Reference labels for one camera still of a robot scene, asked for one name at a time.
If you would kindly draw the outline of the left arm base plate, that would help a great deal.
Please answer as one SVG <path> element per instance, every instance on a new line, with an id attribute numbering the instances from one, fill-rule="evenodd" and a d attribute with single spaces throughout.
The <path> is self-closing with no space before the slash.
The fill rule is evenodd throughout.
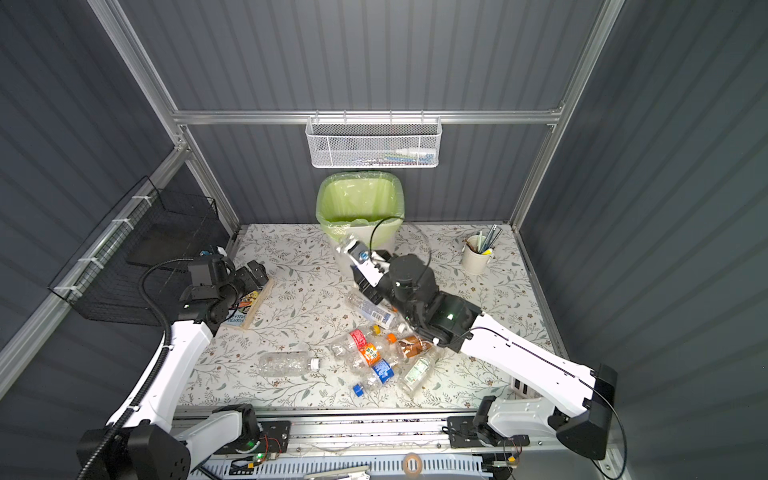
<path id="1" fill-rule="evenodd" d="M 260 423 L 260 432 L 246 440 L 237 440 L 221 447 L 216 455 L 282 454 L 288 450 L 292 423 L 266 421 Z"/>

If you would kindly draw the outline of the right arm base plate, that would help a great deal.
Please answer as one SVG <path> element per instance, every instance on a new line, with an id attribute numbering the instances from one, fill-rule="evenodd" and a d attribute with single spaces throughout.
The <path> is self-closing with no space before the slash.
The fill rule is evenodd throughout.
<path id="1" fill-rule="evenodd" d="M 510 447 L 522 449 L 530 445 L 528 435 L 503 438 L 487 426 L 477 427 L 473 416 L 450 416 L 441 431 L 448 436 L 454 449 L 475 447 Z"/>

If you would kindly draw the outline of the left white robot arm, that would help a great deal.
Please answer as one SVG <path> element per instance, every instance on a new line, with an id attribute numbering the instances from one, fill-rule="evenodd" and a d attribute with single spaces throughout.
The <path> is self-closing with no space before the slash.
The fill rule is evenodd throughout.
<path id="1" fill-rule="evenodd" d="M 246 404 L 221 407 L 205 420 L 172 434 L 181 394 L 198 358 L 239 302 L 262 291 L 265 267 L 250 261 L 235 267 L 222 254 L 184 259 L 190 283 L 183 291 L 176 318 L 170 319 L 148 294 L 147 269 L 138 290 L 160 323 L 161 342 L 137 384 L 100 429 L 86 431 L 77 456 L 81 479 L 185 479 L 219 450 L 250 455 L 260 446 L 263 430 Z"/>

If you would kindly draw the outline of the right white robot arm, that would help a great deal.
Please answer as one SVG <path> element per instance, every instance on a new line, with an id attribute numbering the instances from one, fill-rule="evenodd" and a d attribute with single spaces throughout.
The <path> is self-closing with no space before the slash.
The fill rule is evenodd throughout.
<path id="1" fill-rule="evenodd" d="M 574 363 L 513 333 L 481 307 L 440 290 L 432 269 L 414 254 L 369 250 L 360 241 L 340 253 L 360 292 L 393 306 L 418 337 L 484 361 L 537 393 L 526 405 L 484 397 L 473 420 L 481 443 L 543 435 L 592 461 L 605 458 L 616 418 L 613 368 Z"/>

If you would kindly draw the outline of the green label tall bottle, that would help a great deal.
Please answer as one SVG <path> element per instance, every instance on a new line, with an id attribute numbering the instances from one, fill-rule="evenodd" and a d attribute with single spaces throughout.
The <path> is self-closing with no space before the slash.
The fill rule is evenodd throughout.
<path id="1" fill-rule="evenodd" d="M 406 366 L 400 378 L 400 386 L 410 398 L 416 396 L 418 390 L 432 374 L 440 358 L 441 351 L 433 347 L 422 352 Z"/>

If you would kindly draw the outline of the blue label bottle front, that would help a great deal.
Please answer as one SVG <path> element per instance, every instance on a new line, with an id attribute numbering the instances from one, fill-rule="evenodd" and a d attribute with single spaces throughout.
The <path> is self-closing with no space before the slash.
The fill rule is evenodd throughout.
<path id="1" fill-rule="evenodd" d="M 342 239 L 336 247 L 336 260 L 342 272 L 350 272 L 370 260 L 367 245 L 353 235 Z"/>

